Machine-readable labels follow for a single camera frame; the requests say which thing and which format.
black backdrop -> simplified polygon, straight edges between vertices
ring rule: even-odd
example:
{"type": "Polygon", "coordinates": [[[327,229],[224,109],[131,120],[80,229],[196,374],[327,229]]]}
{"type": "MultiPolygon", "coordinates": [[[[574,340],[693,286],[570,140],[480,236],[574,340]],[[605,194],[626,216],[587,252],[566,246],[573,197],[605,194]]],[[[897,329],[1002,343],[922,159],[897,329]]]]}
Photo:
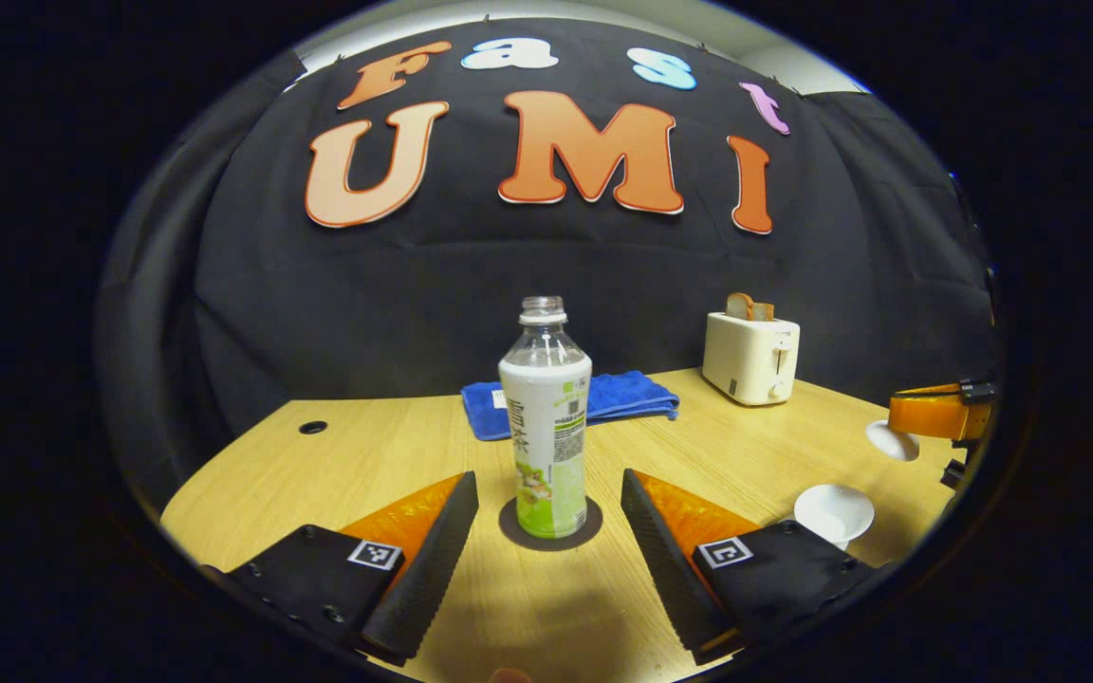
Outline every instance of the black backdrop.
{"type": "MultiPolygon", "coordinates": [[[[0,680],[364,680],[166,544],[114,463],[91,372],[111,226],[160,152],[339,12],[1,5],[0,680]]],[[[1093,329],[1093,4],[753,13],[905,114],[996,226],[1011,385],[994,446],[1014,468],[987,507],[968,488],[953,521],[980,523],[938,532],[898,572],[912,591],[892,609],[734,679],[1093,680],[1093,335],[1066,323],[1090,311],[1093,329]]],[[[1002,461],[982,461],[982,483],[1002,461]]]]}
{"type": "Polygon", "coordinates": [[[458,392],[495,377],[520,297],[563,294],[595,373],[702,364],[704,314],[729,291],[802,328],[797,376],[886,405],[896,389],[996,364],[984,247],[947,168],[875,96],[802,97],[733,61],[623,26],[505,19],[443,27],[351,55],[282,90],[291,55],[235,87],[179,136],[133,200],[105,268],[98,354],[126,472],[156,506],[222,446],[287,399],[458,392]],[[546,39],[559,64],[471,70],[472,45],[546,39]],[[450,51],[407,85],[337,110],[371,61],[438,39],[450,51]],[[697,86],[635,75],[647,47],[685,60],[697,86]],[[774,131],[738,83],[778,103],[774,131]],[[504,96],[563,92],[599,130],[624,104],[671,114],[678,215],[586,202],[509,204],[519,117],[504,96]],[[396,109],[447,101],[424,181],[391,215],[340,229],[305,208],[309,143],[376,122],[349,182],[390,165],[396,109]],[[768,155],[773,232],[732,224],[729,134],[768,155]]]}

table surface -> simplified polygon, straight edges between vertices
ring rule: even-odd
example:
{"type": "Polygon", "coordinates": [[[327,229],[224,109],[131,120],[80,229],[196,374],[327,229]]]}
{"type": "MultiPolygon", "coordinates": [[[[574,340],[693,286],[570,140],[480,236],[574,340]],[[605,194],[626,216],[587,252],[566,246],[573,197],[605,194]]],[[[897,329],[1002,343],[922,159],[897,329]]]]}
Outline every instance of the table surface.
{"type": "Polygon", "coordinates": [[[604,522],[574,550],[525,550],[500,532],[515,493],[512,446],[474,438],[460,395],[291,401],[205,463],[162,523],[197,563],[230,572],[298,525],[342,528],[474,471],[467,547],[420,653],[396,670],[430,682],[486,680],[503,666],[543,682],[672,682],[726,660],[694,666],[673,633],[620,507],[624,468],[763,525],[790,514],[809,485],[854,485],[875,520],[847,552],[872,566],[914,550],[953,494],[939,483],[959,455],[949,441],[918,436],[920,457],[902,462],[867,439],[886,408],[803,381],[785,403],[742,407],[698,368],[650,377],[681,398],[680,415],[588,428],[586,493],[604,522]],[[312,421],[328,427],[301,434],[312,421]]]}

orange letter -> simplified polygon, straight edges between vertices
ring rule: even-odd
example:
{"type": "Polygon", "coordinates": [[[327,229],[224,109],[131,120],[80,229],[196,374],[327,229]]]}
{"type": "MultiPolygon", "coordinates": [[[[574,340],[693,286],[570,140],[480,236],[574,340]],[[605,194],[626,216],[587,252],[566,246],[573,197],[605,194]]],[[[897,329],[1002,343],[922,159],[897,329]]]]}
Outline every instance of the orange letter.
{"type": "Polygon", "coordinates": [[[447,39],[438,39],[424,47],[416,47],[407,52],[399,52],[385,60],[377,60],[371,64],[365,64],[356,70],[361,74],[361,81],[356,82],[356,89],[352,95],[348,95],[340,101],[339,109],[348,109],[353,104],[364,103],[365,99],[373,99],[378,95],[386,95],[387,92],[403,87],[407,81],[395,78],[399,73],[413,74],[418,70],[428,66],[428,56],[433,52],[444,52],[453,45],[447,39]]]}
{"type": "Polygon", "coordinates": [[[669,114],[625,104],[598,133],[572,97],[559,92],[513,92],[504,98],[521,116],[517,167],[500,184],[500,198],[513,203],[550,204],[567,193],[555,178],[554,153],[564,161],[580,196],[596,202],[623,158],[622,185],[614,199],[642,212],[678,213],[685,207],[672,187],[669,114]]]}
{"type": "Polygon", "coordinates": [[[322,226],[348,227],[380,220],[402,207],[421,187],[433,120],[446,111],[449,104],[425,103],[386,118],[396,129],[391,167],[383,181],[368,190],[349,189],[349,165],[352,148],[369,130],[369,121],[346,122],[318,136],[312,141],[315,161],[306,179],[306,215],[322,226]]]}
{"type": "Polygon", "coordinates": [[[741,229],[771,234],[773,222],[766,213],[766,164],[771,155],[747,139],[730,134],[728,144],[737,152],[737,172],[741,178],[741,203],[732,209],[732,222],[741,229]]]}

bottle label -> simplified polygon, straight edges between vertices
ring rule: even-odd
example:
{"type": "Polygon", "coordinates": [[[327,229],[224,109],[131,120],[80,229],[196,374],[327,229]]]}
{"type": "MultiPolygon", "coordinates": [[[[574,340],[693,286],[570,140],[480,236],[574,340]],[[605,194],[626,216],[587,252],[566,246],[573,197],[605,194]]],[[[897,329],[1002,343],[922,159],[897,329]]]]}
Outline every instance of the bottle label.
{"type": "Polygon", "coordinates": [[[571,535],[585,523],[590,368],[578,363],[565,375],[532,379],[502,373],[517,468],[517,521],[539,539],[571,535]]]}

white bowl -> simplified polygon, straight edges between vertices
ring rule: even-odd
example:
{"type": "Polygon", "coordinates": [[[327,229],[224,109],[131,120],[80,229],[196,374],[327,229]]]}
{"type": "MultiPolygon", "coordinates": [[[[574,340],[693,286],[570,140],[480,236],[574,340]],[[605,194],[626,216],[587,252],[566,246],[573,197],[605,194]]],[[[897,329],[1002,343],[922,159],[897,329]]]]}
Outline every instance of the white bowl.
{"type": "Polygon", "coordinates": [[[912,434],[896,432],[889,427],[889,421],[878,420],[867,425],[867,439],[881,454],[895,461],[916,461],[918,458],[918,440],[912,434]]]}
{"type": "Polygon", "coordinates": [[[874,519],[875,506],[849,485],[812,485],[795,501],[795,521],[842,550],[862,535],[874,519]]]}

